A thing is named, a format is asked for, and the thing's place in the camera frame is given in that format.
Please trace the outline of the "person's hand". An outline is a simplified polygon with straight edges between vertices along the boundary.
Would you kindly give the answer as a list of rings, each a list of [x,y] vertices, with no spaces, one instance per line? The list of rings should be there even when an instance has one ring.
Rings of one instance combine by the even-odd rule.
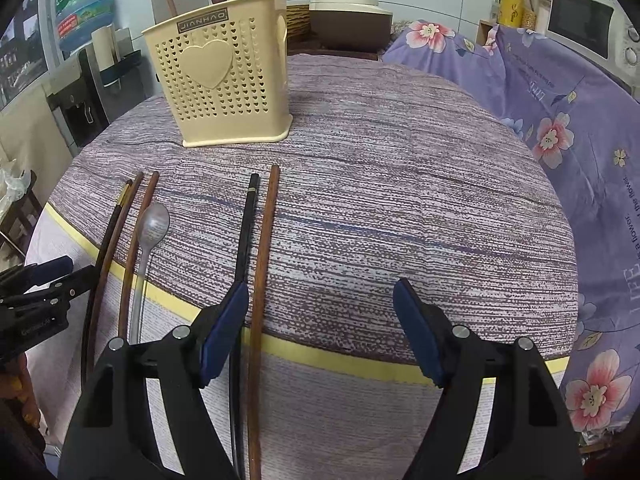
[[[1,399],[20,402],[26,424],[39,428],[41,416],[25,353],[1,365]]]

